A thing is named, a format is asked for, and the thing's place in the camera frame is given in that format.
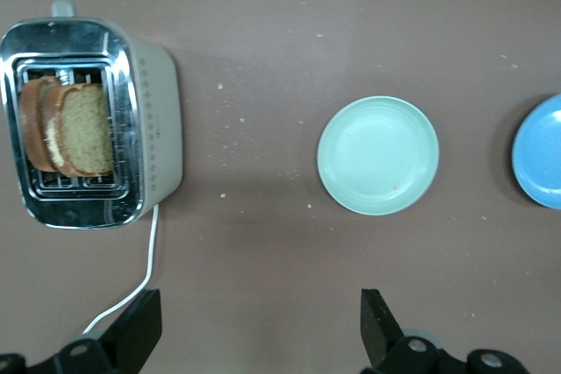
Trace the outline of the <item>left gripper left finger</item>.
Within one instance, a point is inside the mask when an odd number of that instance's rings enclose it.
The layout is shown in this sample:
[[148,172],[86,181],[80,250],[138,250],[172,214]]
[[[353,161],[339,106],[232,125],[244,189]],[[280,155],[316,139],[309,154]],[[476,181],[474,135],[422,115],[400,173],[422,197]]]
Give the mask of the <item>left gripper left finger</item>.
[[139,373],[161,334],[160,291],[144,290],[101,336],[84,336],[33,366],[19,354],[2,354],[1,372]]

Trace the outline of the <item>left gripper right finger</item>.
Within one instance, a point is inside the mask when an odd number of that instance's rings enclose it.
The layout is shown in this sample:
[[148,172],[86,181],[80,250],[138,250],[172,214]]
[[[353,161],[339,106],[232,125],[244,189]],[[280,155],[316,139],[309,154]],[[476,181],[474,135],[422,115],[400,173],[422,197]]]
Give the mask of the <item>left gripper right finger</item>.
[[460,361],[430,340],[406,335],[377,289],[361,291],[360,334],[371,366],[364,373],[524,373],[515,357],[475,349]]

